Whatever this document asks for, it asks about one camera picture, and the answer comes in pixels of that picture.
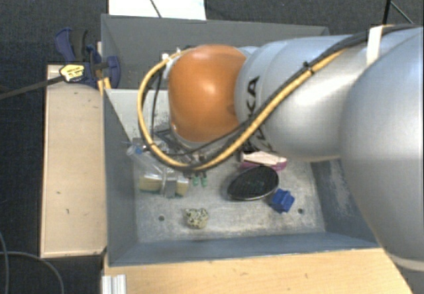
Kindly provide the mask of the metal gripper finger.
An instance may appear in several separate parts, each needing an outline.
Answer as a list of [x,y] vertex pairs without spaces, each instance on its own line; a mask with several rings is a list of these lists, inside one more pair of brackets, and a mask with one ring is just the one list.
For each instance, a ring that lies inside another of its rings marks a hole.
[[160,189],[160,194],[167,198],[171,199],[176,196],[178,178],[176,176],[164,175],[162,178],[162,185]]

